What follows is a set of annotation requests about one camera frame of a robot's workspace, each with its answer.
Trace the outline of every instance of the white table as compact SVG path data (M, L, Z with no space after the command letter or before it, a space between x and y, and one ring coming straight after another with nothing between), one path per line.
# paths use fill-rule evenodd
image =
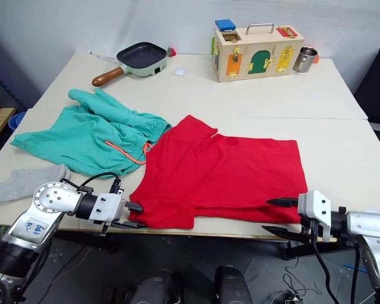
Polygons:
M15 134L49 128L64 106L74 104L67 98L68 90L92 91L91 79L110 67L111 64L87 54L76 54L28 111ZM175 67L185 68L185 76L173 75ZM160 115L173 125L190 113L227 136L296 139L308 188L317 189L331 199L334 210L338 206L357 211L380 209L380 143L331 60L321 60L306 74L227 83L215 82L213 77L208 56L182 55L171 58L168 67L155 77L139 79L126 75L103 89L125 106ZM301 83L307 86L291 90ZM291 92L285 94L283 100L279 100L278 86L284 92ZM268 95L260 93L265 97L255 100L239 98L253 96L255 92ZM10 146L13 136L0 152L0 182L5 181L13 169L50 165ZM125 198L139 185L144 171L145 166L142 166L123 178ZM71 176L77 184L85 179L87 176L75 173ZM111 180L95 180L91 185L99 193L107 191L110 183ZM0 203L0 224L11 224L30 204L30 198ZM101 226L65 217L61 228L99 230ZM192 230L137 232L239 238L270 235L259 223L203 217L196 218Z

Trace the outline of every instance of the wooden box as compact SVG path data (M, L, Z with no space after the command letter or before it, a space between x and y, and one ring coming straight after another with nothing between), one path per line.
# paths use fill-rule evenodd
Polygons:
M220 32L212 41L213 65L219 82L285 75L304 43L293 27L272 23Z

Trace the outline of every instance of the blue block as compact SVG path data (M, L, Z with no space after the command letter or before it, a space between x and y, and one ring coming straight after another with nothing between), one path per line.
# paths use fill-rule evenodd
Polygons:
M225 32L226 30L234 30L236 28L235 24L229 19L216 20L216 26L221 32Z

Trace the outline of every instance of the green door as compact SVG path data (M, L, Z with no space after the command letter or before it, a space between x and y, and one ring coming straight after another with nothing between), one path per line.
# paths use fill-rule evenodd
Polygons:
M270 53L268 51L256 52L251 59L251 67L248 74L265 73L267 66L264 68L265 61L269 60Z

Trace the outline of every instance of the red t-shirt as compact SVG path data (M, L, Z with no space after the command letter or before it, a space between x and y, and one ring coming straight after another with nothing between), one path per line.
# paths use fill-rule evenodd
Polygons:
M296 207L266 203L307 192L296 141L229 137L187 116L146 155L130 219L150 228L191 229L194 217L298 223Z

